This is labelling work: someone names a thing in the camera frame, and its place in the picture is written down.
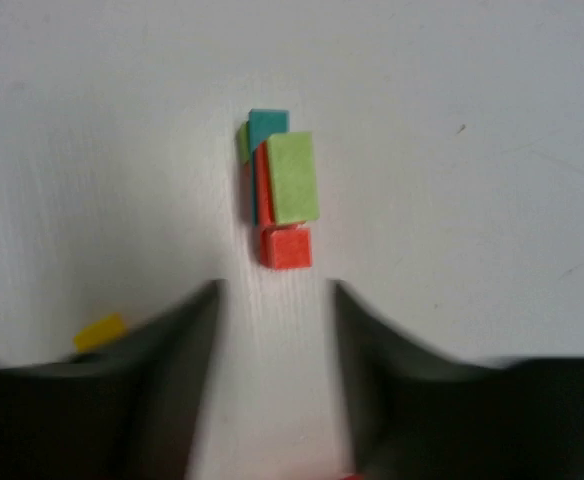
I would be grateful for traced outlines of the yellow cube wood block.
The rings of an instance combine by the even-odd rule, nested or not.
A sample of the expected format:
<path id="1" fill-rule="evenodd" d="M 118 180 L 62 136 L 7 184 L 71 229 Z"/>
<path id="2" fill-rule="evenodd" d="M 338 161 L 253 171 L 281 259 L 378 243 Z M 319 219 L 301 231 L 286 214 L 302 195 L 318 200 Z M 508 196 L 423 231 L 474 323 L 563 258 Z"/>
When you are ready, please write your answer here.
<path id="1" fill-rule="evenodd" d="M 116 340 L 126 331 L 121 315 L 113 313 L 81 330 L 74 337 L 74 345 L 78 352 L 86 352 Z"/>

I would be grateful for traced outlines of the green cube wood block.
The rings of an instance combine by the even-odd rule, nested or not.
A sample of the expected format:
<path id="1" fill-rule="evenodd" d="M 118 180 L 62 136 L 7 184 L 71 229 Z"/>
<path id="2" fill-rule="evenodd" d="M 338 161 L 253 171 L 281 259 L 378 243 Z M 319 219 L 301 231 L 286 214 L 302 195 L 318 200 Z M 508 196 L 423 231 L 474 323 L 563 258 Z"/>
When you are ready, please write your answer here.
<path id="1" fill-rule="evenodd" d="M 239 160 L 242 164 L 247 164 L 251 158 L 249 146 L 249 123 L 244 121 L 236 132 L 236 143 Z"/>

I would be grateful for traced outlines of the light green block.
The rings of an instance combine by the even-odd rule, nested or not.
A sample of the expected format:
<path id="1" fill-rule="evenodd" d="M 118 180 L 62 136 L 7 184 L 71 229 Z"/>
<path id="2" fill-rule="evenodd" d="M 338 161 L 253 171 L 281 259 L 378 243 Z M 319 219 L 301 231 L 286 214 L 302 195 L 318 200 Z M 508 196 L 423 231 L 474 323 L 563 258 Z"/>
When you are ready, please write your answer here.
<path id="1" fill-rule="evenodd" d="M 311 132 L 271 135 L 267 153 L 276 223 L 290 225 L 319 218 L 319 202 Z"/>

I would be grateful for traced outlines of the red rectangular wood block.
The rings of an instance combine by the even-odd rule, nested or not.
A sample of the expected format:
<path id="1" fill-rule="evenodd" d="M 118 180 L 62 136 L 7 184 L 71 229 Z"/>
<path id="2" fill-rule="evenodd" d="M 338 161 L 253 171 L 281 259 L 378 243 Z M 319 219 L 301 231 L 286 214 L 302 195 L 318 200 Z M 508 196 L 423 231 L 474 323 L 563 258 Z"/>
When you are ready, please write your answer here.
<path id="1" fill-rule="evenodd" d="M 271 203 L 268 151 L 265 142 L 262 142 L 255 150 L 254 168 L 258 225 L 269 227 L 274 224 L 274 215 Z"/>

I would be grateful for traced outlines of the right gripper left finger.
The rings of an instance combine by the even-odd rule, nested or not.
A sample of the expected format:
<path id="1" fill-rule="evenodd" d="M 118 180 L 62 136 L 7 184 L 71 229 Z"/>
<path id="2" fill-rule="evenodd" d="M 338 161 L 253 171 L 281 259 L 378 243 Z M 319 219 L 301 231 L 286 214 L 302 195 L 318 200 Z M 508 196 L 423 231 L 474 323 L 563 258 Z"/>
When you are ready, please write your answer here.
<path id="1" fill-rule="evenodd" d="M 59 361 L 0 368 L 0 479 L 182 479 L 221 323 L 212 280 Z"/>

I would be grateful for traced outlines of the small red cube block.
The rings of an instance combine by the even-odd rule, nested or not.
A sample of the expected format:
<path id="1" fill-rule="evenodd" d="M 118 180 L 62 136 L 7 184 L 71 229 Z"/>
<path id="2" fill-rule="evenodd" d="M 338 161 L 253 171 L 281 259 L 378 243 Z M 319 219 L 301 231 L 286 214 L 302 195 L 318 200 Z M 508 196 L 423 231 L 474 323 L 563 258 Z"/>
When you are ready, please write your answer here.
<path id="1" fill-rule="evenodd" d="M 262 265 L 273 270 L 311 267 L 313 260 L 310 229 L 263 229 L 260 234 L 260 261 Z"/>

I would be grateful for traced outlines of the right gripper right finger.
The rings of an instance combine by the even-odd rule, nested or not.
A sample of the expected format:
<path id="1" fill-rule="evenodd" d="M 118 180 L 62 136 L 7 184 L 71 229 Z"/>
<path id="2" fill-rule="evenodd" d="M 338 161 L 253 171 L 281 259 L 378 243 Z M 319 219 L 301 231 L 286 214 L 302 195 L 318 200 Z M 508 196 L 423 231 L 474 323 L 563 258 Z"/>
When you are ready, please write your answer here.
<path id="1" fill-rule="evenodd" d="M 584 479 L 584 357 L 449 359 L 332 288 L 357 477 Z"/>

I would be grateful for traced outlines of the teal long wood block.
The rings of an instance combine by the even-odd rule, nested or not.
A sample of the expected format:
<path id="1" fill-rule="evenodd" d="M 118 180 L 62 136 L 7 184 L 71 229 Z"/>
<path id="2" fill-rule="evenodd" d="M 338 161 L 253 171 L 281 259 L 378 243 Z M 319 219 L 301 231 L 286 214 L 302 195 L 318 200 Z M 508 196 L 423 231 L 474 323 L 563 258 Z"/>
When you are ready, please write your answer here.
<path id="1" fill-rule="evenodd" d="M 255 151 L 257 147 L 275 133 L 289 131 L 289 111 L 282 109 L 251 109 L 248 114 L 248 148 L 252 181 L 252 217 L 258 224 L 257 167 Z"/>

